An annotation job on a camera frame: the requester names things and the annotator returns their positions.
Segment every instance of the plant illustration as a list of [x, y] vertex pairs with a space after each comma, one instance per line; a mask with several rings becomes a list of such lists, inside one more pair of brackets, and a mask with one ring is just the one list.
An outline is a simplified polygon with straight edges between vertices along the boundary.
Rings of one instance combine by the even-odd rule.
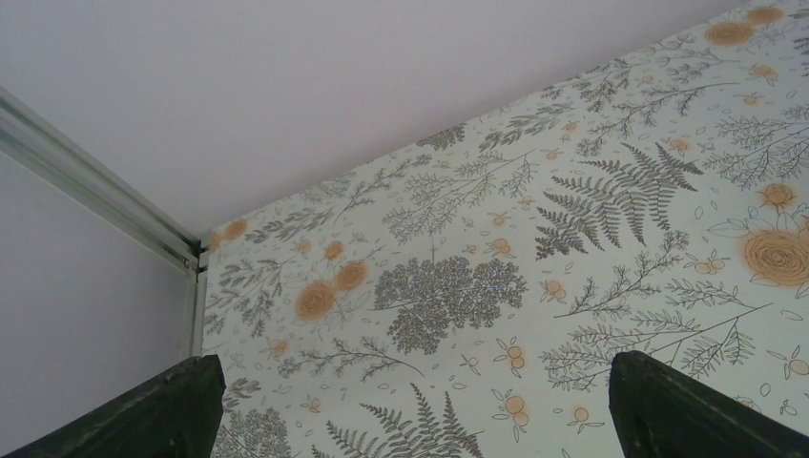
[[[532, 152], [513, 159], [496, 152], [482, 153], [476, 160], [455, 168], [455, 177], [411, 176], [405, 189], [416, 207], [393, 209], [384, 216], [383, 223], [399, 243], [406, 243], [424, 234], [441, 234], [459, 209], [481, 205], [495, 190], [502, 196], [521, 197], [536, 175], [536, 164], [528, 161]], [[512, 165], [510, 177], [501, 177], [498, 182], [497, 173]]]
[[798, 177], [809, 167], [809, 104], [783, 111], [783, 119], [728, 118], [716, 128], [742, 151], [713, 154], [705, 167], [741, 189], [774, 178]]
[[431, 135], [427, 138], [421, 139], [416, 142], [416, 146], [431, 146], [433, 150], [445, 150], [455, 143], [464, 141], [464, 128], [466, 123], [458, 124], [457, 126], [450, 127], [443, 130], [438, 134]]
[[249, 232], [245, 239], [253, 243], [264, 243], [270, 237], [281, 241], [289, 241], [301, 231], [314, 231], [334, 216], [334, 209], [329, 208], [321, 212], [306, 207], [297, 212], [291, 212], [284, 219], [274, 219], [260, 229]]
[[222, 409], [224, 413], [231, 413], [234, 407], [238, 406], [242, 399], [250, 399], [253, 393], [261, 390], [258, 380], [248, 381], [245, 377], [235, 379], [227, 386], [222, 397]]
[[635, 239], [644, 244], [643, 226], [647, 214], [657, 227], [671, 230], [668, 207], [674, 193], [679, 189], [696, 192], [686, 174], [702, 175], [702, 171], [693, 163], [670, 155], [659, 144], [657, 158], [647, 156], [633, 146], [624, 146], [632, 152], [634, 164], [622, 164], [620, 160], [581, 162], [606, 172], [609, 178], [551, 178], [575, 195], [544, 193], [563, 211], [537, 207], [539, 214], [552, 224], [551, 227], [537, 227], [542, 234], [536, 239], [538, 260], [556, 253], [567, 255], [571, 249], [587, 253], [584, 239], [604, 250], [599, 234], [620, 248], [621, 219], [626, 221]]
[[792, 355], [789, 358], [773, 350], [767, 350], [767, 353], [769, 353], [770, 356], [776, 357], [785, 362], [784, 380], [789, 380], [789, 376], [792, 374], [800, 376], [809, 375], [809, 363], [798, 359], [798, 355], [800, 354], [800, 345], [797, 345], [795, 349], [792, 350]]
[[809, 204], [801, 202], [793, 211], [784, 203], [793, 199], [790, 188], [777, 185], [777, 192], [764, 195], [766, 209], [748, 208], [748, 218], [727, 219], [708, 232], [715, 236], [744, 239], [743, 257], [754, 272], [750, 282], [761, 286], [796, 288], [795, 299], [809, 295]]
[[387, 334], [399, 351], [432, 354], [450, 327], [492, 327], [500, 304], [523, 306], [527, 286], [516, 265], [493, 259], [471, 269], [469, 260], [411, 259], [380, 275], [375, 310], [397, 310]]
[[407, 169], [427, 165], [431, 159], [431, 155], [418, 155], [415, 159], [409, 157], [397, 164], [392, 170], [380, 169], [370, 181], [361, 180], [348, 194], [349, 201], [334, 218], [334, 223], [337, 224], [343, 213], [362, 205], [374, 203], [376, 200], [369, 196], [371, 193], [381, 189], [389, 190], [394, 179], [407, 176]]
[[570, 103], [553, 103], [540, 107], [534, 114], [513, 116], [505, 130], [486, 135], [483, 143], [480, 144], [480, 151], [491, 151], [498, 146], [510, 145], [523, 135], [533, 136], [553, 129], [559, 124], [559, 116], [571, 109]]
[[220, 334], [227, 317], [237, 312], [244, 325], [250, 326], [251, 337], [261, 337], [281, 294], [281, 269], [289, 261], [241, 260], [225, 265], [219, 275], [221, 289], [206, 302], [205, 333]]
[[[806, 17], [809, 17], [809, 10], [808, 9], [798, 10], [795, 13], [791, 14], [791, 16], [794, 19], [804, 19]], [[796, 50], [800, 51], [800, 53], [803, 55], [809, 55], [809, 35], [796, 38], [795, 40], [793, 40], [793, 42], [795, 43]], [[809, 77], [809, 60], [807, 60], [806, 62], [801, 62], [801, 65], [803, 65], [804, 70], [806, 70], [806, 73], [803, 74], [803, 77], [804, 78]]]
[[525, 354], [520, 346], [517, 346], [517, 337], [514, 336], [508, 341], [508, 345], [500, 339], [495, 339], [503, 353], [497, 355], [492, 361], [495, 363], [499, 361], [508, 360], [508, 368], [511, 370], [511, 375], [518, 379], [522, 379], [520, 369], [526, 366]]
[[511, 420], [513, 423], [511, 429], [514, 431], [514, 442], [520, 442], [520, 434], [527, 434], [526, 426], [529, 423], [529, 416], [525, 412], [526, 402], [521, 396], [512, 396], [511, 389], [505, 393], [501, 393], [496, 389], [491, 390], [491, 394], [500, 403], [497, 409], [501, 413], [496, 413], [491, 416], [494, 420]]
[[[445, 392], [443, 418], [436, 417], [425, 395], [414, 384], [410, 384], [416, 394], [417, 414], [407, 420], [401, 410], [360, 404], [379, 420], [384, 435], [373, 436], [367, 431], [338, 427], [332, 421], [326, 429], [334, 443], [346, 457], [368, 458], [427, 458], [461, 457], [483, 458], [478, 448], [476, 434], [467, 433], [458, 421], [455, 408]], [[327, 457], [317, 447], [312, 447], [315, 458]]]
[[655, 273], [665, 272], [667, 269], [680, 262], [682, 258], [676, 251], [683, 251], [688, 246], [688, 235], [679, 231], [668, 232], [660, 244], [660, 251], [654, 256], [643, 251], [635, 256], [636, 269], [631, 272], [624, 265], [616, 265], [612, 268], [615, 280], [604, 293], [602, 298], [596, 298], [597, 287], [592, 278], [587, 279], [584, 292], [581, 296], [573, 299], [570, 312], [554, 318], [569, 317], [579, 313], [592, 313], [592, 317], [598, 321], [606, 321], [607, 317], [618, 320], [622, 316], [628, 315], [631, 310], [627, 305], [630, 296], [648, 298], [660, 292], [660, 288], [653, 286], [646, 280]]
[[301, 191], [301, 198], [309, 203], [322, 203], [331, 198], [345, 198], [351, 180], [357, 172], [350, 171], [336, 177], [325, 179], [320, 183]]
[[335, 348], [332, 353], [321, 354], [318, 351], [302, 351], [298, 357], [284, 359], [279, 365], [279, 375], [286, 379], [305, 366], [310, 366], [310, 375], [318, 377], [327, 368], [331, 367], [335, 377], [341, 378], [349, 368], [363, 366], [363, 376], [360, 380], [366, 382], [379, 372], [393, 370], [400, 365], [404, 365], [415, 370], [422, 377], [425, 376], [415, 366], [388, 356], [387, 345], [378, 342], [372, 337], [360, 337], [360, 344], [355, 348], [351, 348], [341, 339], [334, 339], [332, 344]]
[[633, 134], [633, 124], [639, 120], [643, 125], [653, 127], [657, 125], [655, 116], [666, 105], [674, 104], [680, 116], [688, 115], [692, 103], [705, 94], [705, 90], [718, 86], [727, 86], [737, 83], [716, 83], [704, 86], [697, 86], [691, 89], [680, 89], [678, 85], [671, 87], [653, 86], [644, 90], [646, 98], [641, 103], [622, 102], [614, 108], [625, 116], [617, 120], [605, 121], [591, 129], [593, 138], [583, 138], [576, 145], [576, 153], [584, 157], [598, 156], [604, 147], [605, 137], [617, 135], [621, 139], [628, 139]]
[[[704, 328], [695, 318], [667, 310], [625, 313], [616, 325], [579, 326], [570, 333], [571, 342], [543, 353], [549, 382], [565, 390], [590, 391], [595, 378], [610, 371], [617, 353], [636, 349], [654, 355], [672, 348], [668, 364], [682, 355], [680, 370], [696, 378], [709, 376], [724, 362], [742, 364], [756, 348], [753, 339], [739, 331], [739, 321], [771, 304], [729, 303], [744, 311]], [[629, 327], [618, 327], [621, 323]]]
[[230, 424], [219, 426], [212, 456], [221, 458], [291, 458], [286, 423], [272, 407], [264, 413], [231, 412]]

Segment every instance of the orange flower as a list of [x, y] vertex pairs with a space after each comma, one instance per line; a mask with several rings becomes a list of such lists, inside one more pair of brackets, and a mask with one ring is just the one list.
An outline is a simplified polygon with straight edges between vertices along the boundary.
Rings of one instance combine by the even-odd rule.
[[753, 28], [738, 22], [715, 24], [705, 31], [705, 39], [718, 46], [738, 46], [753, 37]]
[[785, 184], [774, 183], [764, 188], [764, 203], [768, 205], [782, 207], [788, 204], [793, 198], [795, 198], [795, 193]]
[[776, 7], [758, 7], [747, 12], [747, 20], [753, 24], [769, 24], [783, 17], [783, 10]]
[[295, 311], [306, 322], [316, 322], [334, 307], [334, 289], [325, 281], [315, 281], [303, 288], [295, 301]]
[[208, 251], [216, 253], [220, 245], [222, 245], [222, 236], [219, 232], [211, 234], [211, 243], [208, 245]]
[[339, 291], [354, 289], [360, 286], [367, 275], [368, 266], [361, 260], [355, 260], [340, 268], [334, 279], [334, 286]]
[[225, 228], [223, 236], [228, 240], [238, 239], [245, 232], [247, 232], [247, 221], [244, 219], [237, 219]]
[[798, 235], [765, 232], [744, 245], [744, 259], [763, 278], [785, 286], [809, 281], [809, 244]]
[[334, 240], [326, 247], [326, 258], [328, 260], [335, 260], [342, 256], [342, 242]]

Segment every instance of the wall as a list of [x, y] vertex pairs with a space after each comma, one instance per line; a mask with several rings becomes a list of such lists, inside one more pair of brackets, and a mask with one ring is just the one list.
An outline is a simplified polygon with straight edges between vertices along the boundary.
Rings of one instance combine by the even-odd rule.
[[0, 455], [180, 360], [185, 276], [0, 153]]
[[198, 234], [744, 0], [28, 0], [0, 81]]

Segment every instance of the floral wallpaper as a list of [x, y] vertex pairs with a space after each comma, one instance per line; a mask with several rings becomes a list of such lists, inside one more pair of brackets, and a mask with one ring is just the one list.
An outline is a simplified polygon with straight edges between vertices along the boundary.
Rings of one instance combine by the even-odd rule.
[[214, 456], [621, 456], [631, 349], [809, 433], [807, 88], [753, 4], [217, 228]]

